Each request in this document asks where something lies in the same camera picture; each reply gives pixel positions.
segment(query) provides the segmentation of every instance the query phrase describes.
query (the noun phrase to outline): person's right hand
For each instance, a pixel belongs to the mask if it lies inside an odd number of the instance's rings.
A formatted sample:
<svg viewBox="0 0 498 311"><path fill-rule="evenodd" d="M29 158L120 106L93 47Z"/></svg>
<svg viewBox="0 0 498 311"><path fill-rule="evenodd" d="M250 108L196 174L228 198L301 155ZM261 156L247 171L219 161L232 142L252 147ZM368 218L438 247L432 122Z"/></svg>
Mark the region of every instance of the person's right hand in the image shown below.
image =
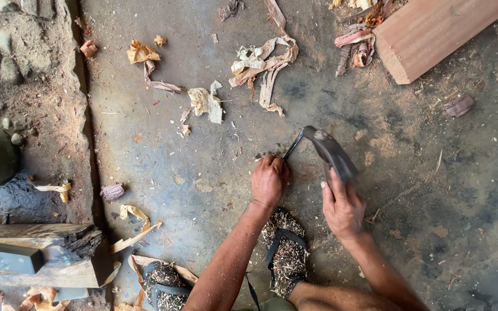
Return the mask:
<svg viewBox="0 0 498 311"><path fill-rule="evenodd" d="M351 184L342 184L333 168L330 176L332 185L326 181L321 183L322 211L326 222L342 243L356 240L363 230L366 206Z"/></svg>

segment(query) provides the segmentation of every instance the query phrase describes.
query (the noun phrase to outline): hand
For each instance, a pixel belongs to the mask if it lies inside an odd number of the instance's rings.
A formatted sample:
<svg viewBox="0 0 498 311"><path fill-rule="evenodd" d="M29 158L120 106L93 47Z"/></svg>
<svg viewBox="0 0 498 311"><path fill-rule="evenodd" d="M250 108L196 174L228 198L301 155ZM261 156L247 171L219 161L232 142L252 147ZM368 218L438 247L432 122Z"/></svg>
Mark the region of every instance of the hand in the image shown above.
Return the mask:
<svg viewBox="0 0 498 311"><path fill-rule="evenodd" d="M288 175L282 158L269 154L260 159L251 174L252 201L274 211L286 189Z"/></svg>
<svg viewBox="0 0 498 311"><path fill-rule="evenodd" d="M330 169L331 189L322 181L322 211L335 236L343 243L354 241L363 230L365 204L351 184L343 185L341 179Z"/></svg>

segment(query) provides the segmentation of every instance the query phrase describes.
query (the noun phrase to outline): forearm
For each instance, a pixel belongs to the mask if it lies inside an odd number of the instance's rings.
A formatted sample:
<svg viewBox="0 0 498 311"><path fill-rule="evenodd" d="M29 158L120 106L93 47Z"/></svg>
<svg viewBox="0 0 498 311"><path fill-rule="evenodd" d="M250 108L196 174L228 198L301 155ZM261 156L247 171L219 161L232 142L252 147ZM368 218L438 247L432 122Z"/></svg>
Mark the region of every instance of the forearm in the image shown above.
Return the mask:
<svg viewBox="0 0 498 311"><path fill-rule="evenodd" d="M404 311L428 310L401 274L384 258L370 233L362 232L355 240L342 243L359 263L373 292L391 300Z"/></svg>
<svg viewBox="0 0 498 311"><path fill-rule="evenodd" d="M267 209L249 203L195 284L183 310L232 308L257 238L269 218Z"/></svg>

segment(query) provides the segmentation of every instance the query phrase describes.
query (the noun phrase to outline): person's left hand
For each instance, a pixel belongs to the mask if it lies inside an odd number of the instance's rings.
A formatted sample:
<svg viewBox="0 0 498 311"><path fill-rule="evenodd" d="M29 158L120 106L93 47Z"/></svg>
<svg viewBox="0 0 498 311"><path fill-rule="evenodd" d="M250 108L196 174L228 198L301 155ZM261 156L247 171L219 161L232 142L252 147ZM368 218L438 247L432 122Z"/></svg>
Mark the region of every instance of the person's left hand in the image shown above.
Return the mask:
<svg viewBox="0 0 498 311"><path fill-rule="evenodd" d="M283 158L269 154L260 159L251 174L252 202L273 211L286 189L288 175Z"/></svg>

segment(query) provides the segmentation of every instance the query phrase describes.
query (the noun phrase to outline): whetstone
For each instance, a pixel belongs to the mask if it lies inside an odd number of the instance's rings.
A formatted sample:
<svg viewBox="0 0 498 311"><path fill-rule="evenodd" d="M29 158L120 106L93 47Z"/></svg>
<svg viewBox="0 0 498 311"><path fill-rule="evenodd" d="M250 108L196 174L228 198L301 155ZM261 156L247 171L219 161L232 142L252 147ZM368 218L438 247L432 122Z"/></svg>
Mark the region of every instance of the whetstone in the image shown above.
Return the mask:
<svg viewBox="0 0 498 311"><path fill-rule="evenodd" d="M0 244L0 270L36 274L44 264L38 249Z"/></svg>
<svg viewBox="0 0 498 311"><path fill-rule="evenodd" d="M498 0L412 0L374 29L397 84L419 78L498 18Z"/></svg>

